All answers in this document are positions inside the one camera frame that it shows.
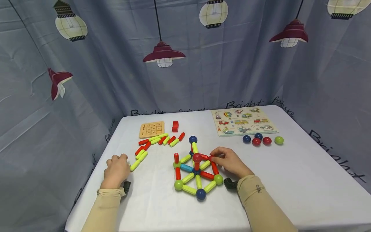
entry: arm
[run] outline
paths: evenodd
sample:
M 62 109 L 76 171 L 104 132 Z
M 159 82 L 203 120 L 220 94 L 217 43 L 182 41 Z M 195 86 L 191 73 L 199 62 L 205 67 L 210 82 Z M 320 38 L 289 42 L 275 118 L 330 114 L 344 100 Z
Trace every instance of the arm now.
M 233 150 L 217 147 L 210 155 L 215 156 L 211 159 L 213 162 L 240 179 L 237 191 L 253 232 L 298 231 L 265 190 L 259 177 L 255 176 Z
M 114 232 L 120 199 L 125 195 L 124 189 L 98 189 L 97 194 L 82 232 Z
M 121 197 L 125 195 L 122 182 L 130 174 L 128 157 L 114 155 L 107 160 L 104 180 L 97 191 L 97 197 L 85 221 L 82 232 L 115 232 L 117 212 Z
M 297 232 L 298 230 L 266 191 L 259 177 L 238 181 L 238 194 L 253 232 Z

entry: beige sleeve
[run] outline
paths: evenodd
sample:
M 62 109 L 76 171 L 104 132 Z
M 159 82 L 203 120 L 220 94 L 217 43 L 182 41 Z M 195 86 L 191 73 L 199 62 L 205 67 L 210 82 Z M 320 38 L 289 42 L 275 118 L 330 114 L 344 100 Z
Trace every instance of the beige sleeve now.
M 124 189 L 98 189 L 97 197 L 82 232 L 115 232 L 118 207 Z
M 253 232 L 297 232 L 298 230 L 266 191 L 259 177 L 238 181 L 238 194 Z

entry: left hand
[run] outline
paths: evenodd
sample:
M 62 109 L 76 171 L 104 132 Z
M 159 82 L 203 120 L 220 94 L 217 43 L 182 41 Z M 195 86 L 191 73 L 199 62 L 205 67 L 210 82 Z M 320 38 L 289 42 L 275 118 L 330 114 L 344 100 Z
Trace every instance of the left hand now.
M 107 160 L 107 169 L 104 170 L 104 180 L 101 189 L 119 189 L 121 184 L 130 174 L 130 165 L 127 162 L 128 156 L 122 154 L 120 157 L 113 155 Z

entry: gray curtain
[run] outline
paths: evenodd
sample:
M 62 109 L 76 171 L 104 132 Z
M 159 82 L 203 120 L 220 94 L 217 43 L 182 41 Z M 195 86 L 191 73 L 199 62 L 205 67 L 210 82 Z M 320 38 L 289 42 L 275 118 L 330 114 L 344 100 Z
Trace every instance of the gray curtain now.
M 0 1 L 0 231 L 63 230 L 120 119 L 140 114 L 276 104 L 371 192 L 371 7 L 340 20 L 305 0 L 308 43 L 282 48 L 269 40 L 299 0 L 225 0 L 212 29 L 206 0 L 157 0 L 162 41 L 185 55 L 160 68 L 143 62 L 160 40 L 153 0 L 65 0 L 87 25 L 75 41 L 56 2 Z

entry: white tablecloth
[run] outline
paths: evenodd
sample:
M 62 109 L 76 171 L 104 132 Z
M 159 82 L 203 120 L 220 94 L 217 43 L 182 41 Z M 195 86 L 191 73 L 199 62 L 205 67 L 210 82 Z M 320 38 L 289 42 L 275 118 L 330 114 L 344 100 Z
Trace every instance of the white tablecloth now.
M 371 195 L 338 165 L 281 108 L 264 106 L 263 111 L 285 139 L 282 146 L 254 147 L 244 144 L 241 136 L 218 137 L 211 111 L 182 112 L 124 117 L 109 141 L 91 178 L 68 217 L 66 230 L 80 231 L 96 199 L 103 180 L 106 160 L 125 153 L 135 161 L 139 128 L 142 123 L 164 121 L 165 132 L 182 142 L 170 146 L 152 145 L 148 156 L 131 173 L 130 192 L 121 201 L 118 231 L 246 231 L 250 228 L 246 213 L 236 193 L 217 186 L 204 202 L 174 189 L 174 153 L 189 153 L 188 138 L 195 135 L 200 153 L 209 154 L 217 146 L 232 148 L 260 177 L 267 191 L 300 230 L 367 231 L 371 229 Z M 172 133 L 173 121 L 179 132 Z M 230 174 L 222 172 L 224 178 Z

